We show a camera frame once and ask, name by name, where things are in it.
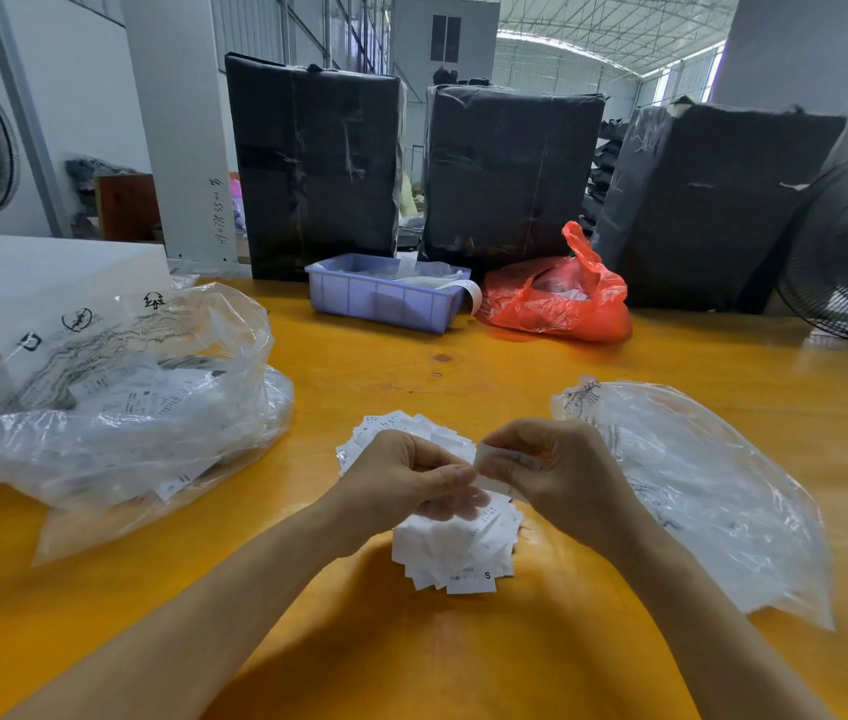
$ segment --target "person's right hand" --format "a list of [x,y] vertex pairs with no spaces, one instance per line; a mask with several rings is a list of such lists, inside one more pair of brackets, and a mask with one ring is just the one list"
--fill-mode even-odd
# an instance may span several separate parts
[[498,456],[475,467],[513,485],[554,527],[605,558],[611,559],[648,521],[657,525],[597,429],[584,421],[517,419],[482,442],[538,458],[543,465],[539,471]]

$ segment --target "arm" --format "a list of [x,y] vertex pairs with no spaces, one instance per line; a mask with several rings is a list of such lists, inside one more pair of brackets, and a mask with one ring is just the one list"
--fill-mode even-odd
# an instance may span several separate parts
[[321,497],[14,707],[4,720],[199,718],[274,623],[335,558],[411,512],[476,512],[469,465],[382,432]]
[[644,508],[596,429],[519,419],[484,440],[542,459],[478,464],[562,532],[607,558],[670,647],[702,720],[834,720],[718,584]]

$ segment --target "black bag on top of box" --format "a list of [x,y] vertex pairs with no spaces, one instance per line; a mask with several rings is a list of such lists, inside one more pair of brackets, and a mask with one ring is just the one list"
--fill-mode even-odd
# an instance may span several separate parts
[[495,86],[428,90],[424,253],[475,274],[568,253],[604,113],[603,95]]
[[253,276],[306,280],[335,255],[392,256],[400,79],[235,53],[225,69]]
[[642,108],[591,239],[627,305],[735,308],[844,125],[801,110]]

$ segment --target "wooden tabletop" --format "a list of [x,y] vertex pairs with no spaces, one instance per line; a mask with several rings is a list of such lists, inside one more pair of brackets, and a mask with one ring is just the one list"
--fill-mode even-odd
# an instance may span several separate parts
[[[0,485],[0,714],[320,496],[364,415],[421,412],[477,441],[547,416],[580,375],[669,384],[802,483],[827,523],[838,630],[773,609],[753,622],[848,720],[848,347],[795,319],[645,312],[598,346],[458,315],[444,336],[313,313],[306,288],[240,281],[271,313],[294,382],[289,433],[187,508],[30,568],[44,508]],[[415,592],[381,535],[323,571],[218,697],[211,718],[697,717],[658,630],[620,576],[530,509],[496,594]],[[207,657],[208,663],[214,657]]]

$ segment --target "dark window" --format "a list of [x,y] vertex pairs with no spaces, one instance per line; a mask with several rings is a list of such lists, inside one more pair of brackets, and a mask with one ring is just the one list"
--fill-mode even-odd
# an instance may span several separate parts
[[447,18],[444,15],[434,15],[430,24],[430,59],[444,62],[444,32],[447,29]]
[[458,48],[461,46],[461,18],[447,18],[447,44],[444,46],[444,61],[458,62]]

